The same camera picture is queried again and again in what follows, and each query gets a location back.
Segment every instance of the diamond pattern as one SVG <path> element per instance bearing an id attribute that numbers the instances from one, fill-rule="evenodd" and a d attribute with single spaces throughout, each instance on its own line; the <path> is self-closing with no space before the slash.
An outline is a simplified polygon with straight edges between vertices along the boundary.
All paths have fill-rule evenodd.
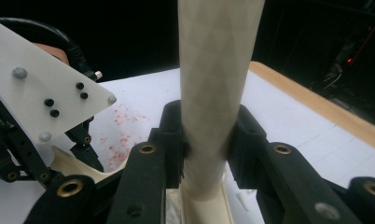
<path id="1" fill-rule="evenodd" d="M 190 143 L 182 187 L 213 197 L 225 169 L 264 0 L 179 0 L 182 123 Z"/>

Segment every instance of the black cable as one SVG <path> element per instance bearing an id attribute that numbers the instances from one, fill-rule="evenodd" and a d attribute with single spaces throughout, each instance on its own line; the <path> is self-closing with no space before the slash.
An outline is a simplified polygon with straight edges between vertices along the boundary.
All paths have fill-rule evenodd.
<path id="1" fill-rule="evenodd" d="M 58 47 L 65 51 L 71 67 L 75 68 L 78 72 L 82 73 L 86 77 L 89 77 L 94 81 L 97 80 L 97 76 L 95 76 L 95 73 L 91 70 L 89 64 L 87 63 L 80 46 L 63 31 L 41 21 L 23 18 L 0 17 L 0 23 L 16 33 L 28 31 L 29 33 L 42 35 L 42 37 L 50 37 L 56 42 L 56 46 L 53 47 Z"/>

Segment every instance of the white table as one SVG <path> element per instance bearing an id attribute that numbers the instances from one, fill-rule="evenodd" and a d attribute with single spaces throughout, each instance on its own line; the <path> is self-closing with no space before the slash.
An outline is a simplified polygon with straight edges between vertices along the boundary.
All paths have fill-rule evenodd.
<path id="1" fill-rule="evenodd" d="M 345 188 L 355 176 L 375 177 L 375 140 L 364 136 L 365 133 L 375 132 L 375 127 L 352 116 L 347 119 L 354 121 L 347 123 L 358 120 L 358 123 L 363 124 L 360 127 L 364 128 L 359 130 L 363 135 L 351 131 L 357 128 L 354 125 L 346 127 L 343 120 L 330 118 L 327 112 L 326 119 L 321 116 L 324 111 L 312 110 L 316 106 L 321 109 L 334 106 L 328 105 L 331 103 L 321 100 L 319 103 L 313 102 L 307 96 L 312 93 L 303 91 L 301 96 L 311 102 L 304 105 L 301 103 L 304 103 L 304 99 L 299 98 L 302 87 L 284 77 L 279 77 L 278 81 L 267 78 L 278 78 L 278 75 L 262 64 L 251 63 L 250 69 L 260 74 L 258 76 L 248 72 L 242 105 L 259 121 L 269 141 L 285 142 L 296 147 L 319 175 Z M 91 144 L 105 170 L 111 171 L 121 165 L 135 144 L 148 138 L 151 128 L 159 127 L 164 105 L 180 99 L 179 69 L 104 82 L 101 85 L 112 91 L 118 101 L 95 115 L 90 125 Z M 337 118 L 340 111 L 334 113 Z M 47 165 L 53 159 L 51 145 L 69 149 L 73 143 L 66 136 L 60 136 L 49 144 L 37 147 Z M 239 190 L 229 170 L 225 185 L 235 223 L 263 223 L 256 193 Z M 43 188 L 36 182 L 8 184 L 0 180 L 0 224 L 22 223 L 43 192 Z"/>

